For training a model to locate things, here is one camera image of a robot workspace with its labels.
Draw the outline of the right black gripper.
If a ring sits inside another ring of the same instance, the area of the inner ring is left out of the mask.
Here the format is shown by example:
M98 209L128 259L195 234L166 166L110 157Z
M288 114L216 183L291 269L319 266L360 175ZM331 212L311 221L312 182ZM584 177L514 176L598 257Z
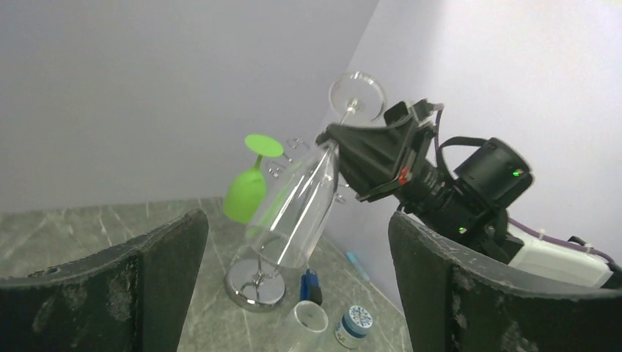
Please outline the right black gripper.
M401 101L382 114L384 127L332 123L316 144L339 145L341 174L360 202L400 197L422 172L443 111L443 103Z

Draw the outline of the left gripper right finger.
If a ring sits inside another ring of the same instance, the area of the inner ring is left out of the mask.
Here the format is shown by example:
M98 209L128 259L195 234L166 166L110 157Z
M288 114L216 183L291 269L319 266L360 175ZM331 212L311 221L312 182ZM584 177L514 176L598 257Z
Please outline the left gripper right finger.
M621 292L529 274L404 213L388 239L415 351L619 351Z

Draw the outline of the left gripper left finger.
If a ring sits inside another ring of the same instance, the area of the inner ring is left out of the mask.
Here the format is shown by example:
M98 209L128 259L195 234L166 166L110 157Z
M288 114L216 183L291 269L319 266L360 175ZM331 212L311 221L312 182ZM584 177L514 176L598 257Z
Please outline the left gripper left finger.
M176 351L208 239L191 210L69 263L1 280L3 351Z

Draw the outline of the clear wine glass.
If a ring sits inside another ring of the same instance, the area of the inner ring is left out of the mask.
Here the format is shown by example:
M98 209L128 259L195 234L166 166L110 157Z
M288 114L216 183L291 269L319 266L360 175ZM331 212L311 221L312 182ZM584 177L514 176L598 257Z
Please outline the clear wine glass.
M356 71L331 85L329 102L341 127L377 121L387 99L375 77ZM257 252L261 266L300 268L309 260L337 197L339 151L335 140L323 137L281 169L246 227L246 242Z
M328 327L329 318L320 305L300 301L275 331L276 351L317 351Z

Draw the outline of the green plastic wine glass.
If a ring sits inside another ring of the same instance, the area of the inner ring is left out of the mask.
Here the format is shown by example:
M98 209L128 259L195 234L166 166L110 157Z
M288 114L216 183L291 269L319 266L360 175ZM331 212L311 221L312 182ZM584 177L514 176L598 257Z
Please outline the green plastic wine glass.
M249 134L244 138L244 144L256 155L256 159L231 182L222 203L224 214L240 224L248 224L252 220L267 195L268 186L261 169L263 159L277 158L284 153L281 143L265 134Z

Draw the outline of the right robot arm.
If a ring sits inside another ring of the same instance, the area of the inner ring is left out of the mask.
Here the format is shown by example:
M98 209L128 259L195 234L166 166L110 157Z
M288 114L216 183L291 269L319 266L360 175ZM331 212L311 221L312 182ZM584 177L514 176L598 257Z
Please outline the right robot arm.
M621 267L581 238L550 238L511 219L534 181L504 141L456 136L441 143L444 106L420 100L388 109L382 127L330 124L317 144L339 148L339 170L360 202L387 197L434 232L500 263L584 287L621 288Z

